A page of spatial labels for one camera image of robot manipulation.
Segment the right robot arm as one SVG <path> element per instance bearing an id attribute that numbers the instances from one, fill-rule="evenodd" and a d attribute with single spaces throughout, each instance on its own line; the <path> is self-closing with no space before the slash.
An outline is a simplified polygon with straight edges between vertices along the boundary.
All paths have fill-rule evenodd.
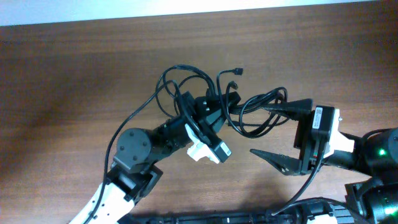
<path id="1" fill-rule="evenodd" d="M 284 175 L 309 175 L 312 182 L 322 166 L 334 166 L 368 175 L 347 184 L 346 202 L 353 215 L 369 223 L 397 223 L 397 129 L 377 129 L 364 136 L 339 130 L 340 111 L 312 106 L 311 99 L 273 103 L 264 109 L 298 122 L 294 148 L 298 158 L 251 149 Z"/>

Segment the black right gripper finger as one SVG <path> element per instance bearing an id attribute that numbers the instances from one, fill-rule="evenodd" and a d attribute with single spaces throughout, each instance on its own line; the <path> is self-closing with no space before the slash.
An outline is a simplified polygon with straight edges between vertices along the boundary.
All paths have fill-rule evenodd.
<path id="1" fill-rule="evenodd" d="M 294 121 L 299 121 L 308 117 L 312 112 L 313 100 L 310 98 L 267 104 L 262 109 L 283 116 Z"/>
<path id="2" fill-rule="evenodd" d="M 267 161 L 271 166 L 276 168 L 284 175 L 296 176 L 300 175 L 301 161 L 283 154 L 276 154 L 273 152 L 262 151 L 258 149 L 250 149 L 252 154 Z"/>

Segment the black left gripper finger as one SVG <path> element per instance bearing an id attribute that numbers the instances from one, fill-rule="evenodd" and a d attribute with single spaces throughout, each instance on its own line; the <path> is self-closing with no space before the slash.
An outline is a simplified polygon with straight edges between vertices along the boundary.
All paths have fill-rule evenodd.
<path id="1" fill-rule="evenodd" d="M 216 133 L 220 132 L 226 122 L 226 116 L 221 108 L 205 107 L 203 110 L 204 122 Z"/>
<path id="2" fill-rule="evenodd" d="M 232 112 L 233 107 L 241 101 L 240 95 L 234 91 L 219 96 L 200 96 L 194 100 L 195 115 L 209 115 L 215 112 L 220 112 L 225 115 L 226 112 Z"/>

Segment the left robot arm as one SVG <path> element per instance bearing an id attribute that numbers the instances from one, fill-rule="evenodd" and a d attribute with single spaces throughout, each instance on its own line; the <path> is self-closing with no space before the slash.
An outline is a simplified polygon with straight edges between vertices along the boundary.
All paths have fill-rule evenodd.
<path id="1" fill-rule="evenodd" d="M 219 164 L 228 159 L 231 150 L 216 135 L 226 121 L 221 103 L 232 108 L 240 101 L 239 94 L 193 98 L 186 92 L 182 98 L 186 112 L 153 130 L 130 128 L 122 132 L 105 182 L 72 223 L 117 223 L 159 181 L 163 172 L 155 163 L 179 149 L 186 147 L 194 161 L 206 157 Z"/>

